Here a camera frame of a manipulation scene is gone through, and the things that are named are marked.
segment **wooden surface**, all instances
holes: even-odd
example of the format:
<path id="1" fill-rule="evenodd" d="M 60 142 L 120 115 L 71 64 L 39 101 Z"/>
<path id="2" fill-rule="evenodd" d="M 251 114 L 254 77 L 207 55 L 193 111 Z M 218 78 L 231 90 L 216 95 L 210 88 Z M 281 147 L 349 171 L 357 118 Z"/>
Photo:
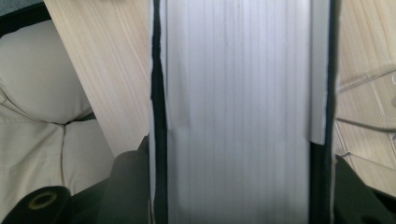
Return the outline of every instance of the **wooden surface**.
<path id="1" fill-rule="evenodd" d="M 149 133 L 149 1 L 46 0 L 115 156 Z"/>
<path id="2" fill-rule="evenodd" d="M 339 89 L 396 69 L 396 1 L 342 2 Z M 379 79 L 353 91 L 344 91 L 338 97 L 337 116 L 369 118 L 373 123 L 384 124 L 386 116 L 396 116 L 395 108 L 384 103 L 394 97 L 393 89 L 396 86 L 391 82 Z M 396 196 L 393 136 L 394 133 L 380 133 L 337 121 L 333 148 L 339 155 L 349 155 L 345 156 L 346 160 L 367 185 Z"/>

